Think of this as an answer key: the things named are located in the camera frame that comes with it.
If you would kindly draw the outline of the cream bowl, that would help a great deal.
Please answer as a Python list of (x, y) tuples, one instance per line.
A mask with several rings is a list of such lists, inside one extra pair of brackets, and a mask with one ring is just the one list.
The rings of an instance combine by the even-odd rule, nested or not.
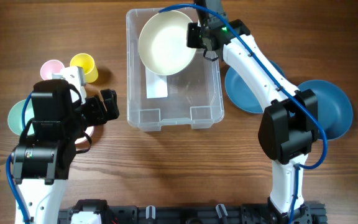
[(169, 76), (184, 70), (196, 50), (187, 44), (188, 24), (192, 20), (183, 12), (168, 11), (152, 16), (139, 36), (142, 63), (157, 75)]

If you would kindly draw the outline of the blue bowl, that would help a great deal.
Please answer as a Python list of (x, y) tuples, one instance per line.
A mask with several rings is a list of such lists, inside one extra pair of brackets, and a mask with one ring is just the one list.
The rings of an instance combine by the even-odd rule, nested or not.
[(325, 80), (308, 80), (299, 90), (312, 90), (318, 97), (318, 121), (329, 140), (341, 138), (352, 126), (354, 112), (348, 96), (335, 84)]
[(229, 99), (239, 109), (251, 113), (262, 114), (262, 108), (241, 76), (233, 69), (229, 68), (225, 76), (225, 89)]

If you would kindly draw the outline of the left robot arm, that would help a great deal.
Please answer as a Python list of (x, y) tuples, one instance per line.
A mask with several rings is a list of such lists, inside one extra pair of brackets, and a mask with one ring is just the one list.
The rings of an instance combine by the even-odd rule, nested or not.
[(75, 141), (89, 139), (86, 129), (119, 117), (117, 94), (101, 90), (100, 95), (73, 101), (76, 87), (66, 80), (45, 80), (31, 93), (34, 117), (8, 157), (6, 174), (17, 202), (16, 223), (56, 223), (70, 164), (77, 154)]

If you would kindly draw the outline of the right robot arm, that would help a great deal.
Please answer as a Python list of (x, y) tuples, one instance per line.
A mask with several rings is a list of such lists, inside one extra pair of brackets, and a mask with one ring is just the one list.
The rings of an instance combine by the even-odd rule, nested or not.
[(301, 91), (266, 58), (246, 25), (229, 21), (221, 1), (194, 1), (199, 24), (188, 28), (187, 45), (212, 51), (234, 69), (255, 95), (262, 111), (258, 139), (272, 160), (273, 187), (270, 212), (288, 221), (301, 213), (303, 170), (312, 144), (322, 130), (318, 98)]

